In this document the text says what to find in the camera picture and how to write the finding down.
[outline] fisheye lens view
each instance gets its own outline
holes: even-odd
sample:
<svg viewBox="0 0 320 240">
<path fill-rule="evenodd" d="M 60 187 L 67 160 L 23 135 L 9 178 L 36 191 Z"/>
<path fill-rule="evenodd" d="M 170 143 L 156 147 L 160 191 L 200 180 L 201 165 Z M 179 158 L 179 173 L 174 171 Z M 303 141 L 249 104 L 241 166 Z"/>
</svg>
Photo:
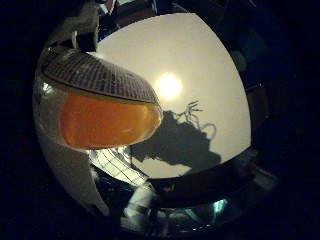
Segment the fisheye lens view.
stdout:
<svg viewBox="0 0 320 240">
<path fill-rule="evenodd" d="M 30 188 L 47 184 L 43 202 L 56 209 L 39 216 L 69 227 L 32 232 L 267 239 L 237 231 L 259 225 L 248 219 L 263 219 L 257 229 L 283 222 L 273 206 L 304 155 L 306 67 L 283 8 L 266 0 L 47 2 L 32 5 L 43 12 L 29 36 L 42 25 L 46 34 L 26 61 L 36 63 L 23 110 L 34 141 L 18 154 L 37 162 L 24 175 L 33 175 Z M 87 215 L 74 222 L 72 212 Z"/>
</svg>

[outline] bright light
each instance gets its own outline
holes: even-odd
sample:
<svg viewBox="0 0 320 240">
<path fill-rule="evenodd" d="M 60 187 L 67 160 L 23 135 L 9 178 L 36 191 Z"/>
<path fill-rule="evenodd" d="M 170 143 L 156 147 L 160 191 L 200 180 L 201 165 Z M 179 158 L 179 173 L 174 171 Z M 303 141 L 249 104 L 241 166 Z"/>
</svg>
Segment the bright light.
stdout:
<svg viewBox="0 0 320 240">
<path fill-rule="evenodd" d="M 166 73 L 161 76 L 156 88 L 156 92 L 160 98 L 172 100 L 179 96 L 182 85 L 179 78 L 171 73 Z"/>
</svg>

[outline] dark background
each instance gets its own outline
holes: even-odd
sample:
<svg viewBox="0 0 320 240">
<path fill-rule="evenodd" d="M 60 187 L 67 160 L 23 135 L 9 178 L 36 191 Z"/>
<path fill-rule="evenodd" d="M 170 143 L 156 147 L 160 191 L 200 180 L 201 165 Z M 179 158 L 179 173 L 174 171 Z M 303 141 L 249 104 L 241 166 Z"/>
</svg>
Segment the dark background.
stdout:
<svg viewBox="0 0 320 240">
<path fill-rule="evenodd" d="M 0 1 L 0 239 L 132 239 L 86 214 L 56 182 L 33 128 L 31 94 L 42 46 L 81 0 Z M 281 183 L 261 205 L 204 239 L 319 239 L 320 2 L 269 0 L 299 57 L 304 88 L 300 149 L 277 163 Z"/>
</svg>

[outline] metal grille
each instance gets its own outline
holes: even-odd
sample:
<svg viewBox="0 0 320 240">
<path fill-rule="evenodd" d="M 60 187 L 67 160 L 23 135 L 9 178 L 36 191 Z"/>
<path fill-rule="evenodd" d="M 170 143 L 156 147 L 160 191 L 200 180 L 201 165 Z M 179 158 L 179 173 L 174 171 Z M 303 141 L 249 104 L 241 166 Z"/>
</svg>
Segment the metal grille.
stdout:
<svg viewBox="0 0 320 240">
<path fill-rule="evenodd" d="M 110 176 L 134 186 L 143 184 L 147 176 L 131 166 L 129 147 L 110 148 L 90 151 L 92 164 Z"/>
<path fill-rule="evenodd" d="M 152 87 L 140 76 L 76 49 L 51 50 L 41 63 L 42 73 L 59 83 L 128 100 L 157 103 Z"/>
</svg>

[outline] orange lamp shade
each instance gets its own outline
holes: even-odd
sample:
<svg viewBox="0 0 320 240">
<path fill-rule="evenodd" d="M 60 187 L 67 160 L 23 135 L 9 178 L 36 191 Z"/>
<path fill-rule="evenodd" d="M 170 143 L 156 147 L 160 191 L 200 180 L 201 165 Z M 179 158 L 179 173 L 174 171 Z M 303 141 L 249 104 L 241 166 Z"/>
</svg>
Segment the orange lamp shade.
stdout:
<svg viewBox="0 0 320 240">
<path fill-rule="evenodd" d="M 157 105 L 69 93 L 60 113 L 60 130 L 72 147 L 102 149 L 151 137 L 161 119 L 162 111 Z"/>
</svg>

